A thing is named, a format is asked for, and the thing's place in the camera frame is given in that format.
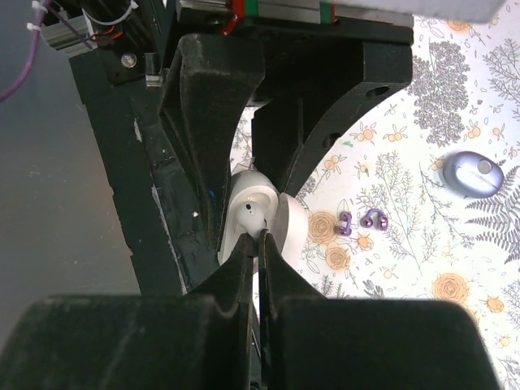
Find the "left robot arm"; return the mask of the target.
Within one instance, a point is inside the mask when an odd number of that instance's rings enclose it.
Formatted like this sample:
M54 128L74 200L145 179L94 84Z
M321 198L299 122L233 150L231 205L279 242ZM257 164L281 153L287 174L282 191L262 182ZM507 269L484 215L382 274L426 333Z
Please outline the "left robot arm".
M252 106L256 167L297 194L350 126L412 80L413 18L388 2L37 1L102 61L112 85L162 90L158 115L211 246L229 208L229 154Z

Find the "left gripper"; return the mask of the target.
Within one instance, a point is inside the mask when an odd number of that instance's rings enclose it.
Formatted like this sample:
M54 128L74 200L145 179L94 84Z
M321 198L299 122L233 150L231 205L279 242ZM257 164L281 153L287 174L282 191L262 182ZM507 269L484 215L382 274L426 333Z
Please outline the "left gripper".
M355 40L291 66L284 77L297 84L254 113L254 165L291 196L345 132L412 79L410 14L337 1L163 1L162 6L167 45L177 47L158 114L212 249L223 237L236 127L265 77L263 42Z

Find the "purple earbud charging case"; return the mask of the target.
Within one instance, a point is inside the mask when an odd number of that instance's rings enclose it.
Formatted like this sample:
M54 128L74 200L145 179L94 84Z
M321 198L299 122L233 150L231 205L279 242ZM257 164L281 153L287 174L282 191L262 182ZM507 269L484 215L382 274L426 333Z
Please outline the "purple earbud charging case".
M472 151L450 154L442 176L453 191L476 199L497 195L505 179L496 162Z

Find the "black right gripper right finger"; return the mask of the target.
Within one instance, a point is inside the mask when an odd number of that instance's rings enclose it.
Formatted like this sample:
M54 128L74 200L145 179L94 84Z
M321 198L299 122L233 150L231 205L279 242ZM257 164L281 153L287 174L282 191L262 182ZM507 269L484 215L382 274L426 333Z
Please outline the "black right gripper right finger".
M473 319L437 300L329 299L258 240L269 389L497 389Z

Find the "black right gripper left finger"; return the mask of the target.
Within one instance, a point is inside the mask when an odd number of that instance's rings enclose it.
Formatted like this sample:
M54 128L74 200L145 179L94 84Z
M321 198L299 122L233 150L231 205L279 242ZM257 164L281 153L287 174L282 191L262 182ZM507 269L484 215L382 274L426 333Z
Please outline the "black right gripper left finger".
M22 315L4 389L247 389L254 241L182 297L54 296Z

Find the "floral table mat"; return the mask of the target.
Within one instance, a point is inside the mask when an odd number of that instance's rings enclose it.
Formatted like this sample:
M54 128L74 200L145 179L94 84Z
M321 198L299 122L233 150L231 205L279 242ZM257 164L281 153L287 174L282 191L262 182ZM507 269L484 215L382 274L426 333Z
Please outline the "floral table mat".
M309 218L298 273L332 298L450 300L478 326L503 389L519 386L519 4L486 24L419 16L414 78L327 152L297 200ZM484 199L453 191L450 154L505 179ZM388 229L363 227L369 209ZM352 234L337 227L352 214Z

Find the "purple clip earbud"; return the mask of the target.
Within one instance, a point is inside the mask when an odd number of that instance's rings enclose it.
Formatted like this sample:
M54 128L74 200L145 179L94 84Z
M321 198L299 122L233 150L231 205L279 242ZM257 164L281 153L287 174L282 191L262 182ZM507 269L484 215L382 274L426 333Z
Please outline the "purple clip earbud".
M352 214L349 211L340 213L337 231L341 236L350 236L352 234Z
M372 208L362 217L360 224L364 228L376 227L380 231L386 231L388 229L388 217L382 210Z

